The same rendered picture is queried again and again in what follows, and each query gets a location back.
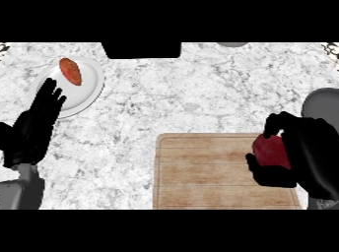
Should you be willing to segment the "black appliance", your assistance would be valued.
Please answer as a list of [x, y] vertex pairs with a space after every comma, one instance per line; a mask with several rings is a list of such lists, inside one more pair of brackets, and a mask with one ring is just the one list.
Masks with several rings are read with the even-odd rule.
[[180, 42], [103, 42], [110, 59], [179, 58]]

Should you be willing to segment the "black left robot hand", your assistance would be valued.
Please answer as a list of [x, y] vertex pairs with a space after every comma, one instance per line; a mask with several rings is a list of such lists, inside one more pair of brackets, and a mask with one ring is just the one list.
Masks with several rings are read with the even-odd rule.
[[36, 164], [45, 155], [53, 124], [66, 96], [47, 78], [35, 96], [31, 108], [17, 117], [14, 125], [0, 122], [0, 151], [7, 168], [20, 163]]

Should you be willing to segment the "white plate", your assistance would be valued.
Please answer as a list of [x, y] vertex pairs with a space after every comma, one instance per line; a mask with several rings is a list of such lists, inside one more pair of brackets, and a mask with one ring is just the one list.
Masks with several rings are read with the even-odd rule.
[[87, 57], [70, 56], [76, 63], [81, 74], [81, 85], [69, 83], [59, 68], [59, 57], [56, 57], [39, 72], [31, 85], [29, 101], [33, 101], [42, 82], [47, 78], [56, 80], [56, 86], [62, 88], [66, 101], [62, 105], [57, 118], [66, 118], [79, 113], [96, 101], [105, 87], [105, 73], [100, 63]]

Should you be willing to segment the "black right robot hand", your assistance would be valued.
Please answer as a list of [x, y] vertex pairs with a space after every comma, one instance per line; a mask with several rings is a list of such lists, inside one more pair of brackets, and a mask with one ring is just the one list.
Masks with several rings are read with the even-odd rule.
[[322, 118], [272, 113], [266, 119], [263, 137], [279, 131], [291, 168], [264, 166], [253, 154], [245, 155], [248, 169], [260, 186], [303, 188], [307, 196], [339, 201], [339, 133]]

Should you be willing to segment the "orange sweet potato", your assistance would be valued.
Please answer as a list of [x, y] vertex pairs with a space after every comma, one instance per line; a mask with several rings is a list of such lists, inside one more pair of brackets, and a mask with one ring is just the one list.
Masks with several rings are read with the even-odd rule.
[[81, 72], [76, 63], [69, 58], [59, 60], [60, 73], [73, 86], [81, 85]]

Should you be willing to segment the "wooden cutting board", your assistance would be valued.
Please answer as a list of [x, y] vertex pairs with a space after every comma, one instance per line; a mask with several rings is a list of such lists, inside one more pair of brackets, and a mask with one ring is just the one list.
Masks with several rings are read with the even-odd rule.
[[261, 187], [245, 162], [254, 133], [164, 133], [156, 137], [152, 208], [297, 210], [296, 191]]

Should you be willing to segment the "grey round object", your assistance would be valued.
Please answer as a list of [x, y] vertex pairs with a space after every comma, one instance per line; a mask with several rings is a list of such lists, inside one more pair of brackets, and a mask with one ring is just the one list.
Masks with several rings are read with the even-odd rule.
[[217, 44], [219, 44], [220, 46], [232, 47], [232, 48], [241, 47], [241, 46], [244, 46], [247, 43], [248, 43], [248, 42], [217, 42]]

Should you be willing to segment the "grey pan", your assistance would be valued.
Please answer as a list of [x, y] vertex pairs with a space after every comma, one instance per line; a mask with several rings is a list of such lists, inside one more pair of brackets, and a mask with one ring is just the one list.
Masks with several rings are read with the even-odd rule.
[[339, 89], [322, 88], [307, 95], [301, 104], [300, 116], [322, 118], [339, 133]]

